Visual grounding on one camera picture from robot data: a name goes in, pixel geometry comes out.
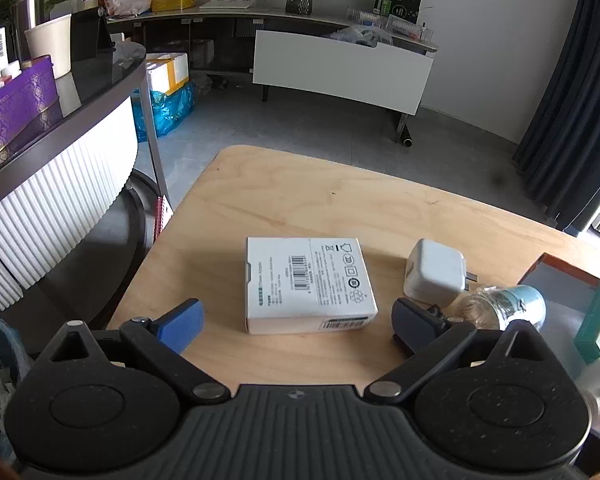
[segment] white cabinet door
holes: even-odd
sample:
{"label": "white cabinet door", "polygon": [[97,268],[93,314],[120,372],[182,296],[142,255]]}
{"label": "white cabinet door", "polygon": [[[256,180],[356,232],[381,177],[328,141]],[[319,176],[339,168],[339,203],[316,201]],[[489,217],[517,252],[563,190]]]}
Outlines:
{"label": "white cabinet door", "polygon": [[375,48],[259,30],[253,82],[334,95],[415,115],[433,59],[379,43]]}

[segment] metal pole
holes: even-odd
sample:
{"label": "metal pole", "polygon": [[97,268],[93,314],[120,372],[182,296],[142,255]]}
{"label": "metal pole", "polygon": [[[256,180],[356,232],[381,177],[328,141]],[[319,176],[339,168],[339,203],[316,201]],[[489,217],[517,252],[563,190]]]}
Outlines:
{"label": "metal pole", "polygon": [[149,153],[151,155],[151,162],[154,165],[158,191],[160,191],[160,195],[164,195],[166,199],[169,200],[167,181],[164,179],[162,162],[160,161],[160,151],[158,150],[158,137],[155,135],[154,110],[151,106],[151,94],[149,93],[149,82],[147,81],[146,76],[144,76],[142,83],[140,83],[140,103],[142,105],[146,138],[149,142]]}
{"label": "metal pole", "polygon": [[409,132],[409,127],[407,126],[407,118],[408,114],[402,114],[400,116],[400,121],[398,122],[398,144],[402,144],[403,146],[410,148],[413,144],[413,140],[411,139],[411,133]]}

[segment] white power adapter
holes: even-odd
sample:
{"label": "white power adapter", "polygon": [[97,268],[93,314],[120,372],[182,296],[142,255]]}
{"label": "white power adapter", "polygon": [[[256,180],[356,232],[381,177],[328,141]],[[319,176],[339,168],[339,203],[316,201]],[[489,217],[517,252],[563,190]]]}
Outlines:
{"label": "white power adapter", "polygon": [[464,290],[466,279],[466,261],[460,251],[423,238],[407,260],[404,293],[443,308]]}

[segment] white paper cup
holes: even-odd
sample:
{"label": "white paper cup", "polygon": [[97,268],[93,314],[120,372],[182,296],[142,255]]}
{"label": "white paper cup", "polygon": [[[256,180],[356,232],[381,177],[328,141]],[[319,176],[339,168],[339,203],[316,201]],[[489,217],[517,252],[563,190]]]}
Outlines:
{"label": "white paper cup", "polygon": [[71,15],[42,23],[25,30],[32,58],[49,54],[54,64],[54,78],[71,70]]}

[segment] black box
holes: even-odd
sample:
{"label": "black box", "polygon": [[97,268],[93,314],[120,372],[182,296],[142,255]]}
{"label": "black box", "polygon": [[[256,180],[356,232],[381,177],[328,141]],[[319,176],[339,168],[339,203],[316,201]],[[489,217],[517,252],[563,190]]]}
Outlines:
{"label": "black box", "polygon": [[71,16],[71,61],[93,59],[99,52],[111,50],[107,20],[101,7],[74,12]]}
{"label": "black box", "polygon": [[390,14],[411,23],[418,23],[422,0],[376,0],[374,12],[382,16]]}

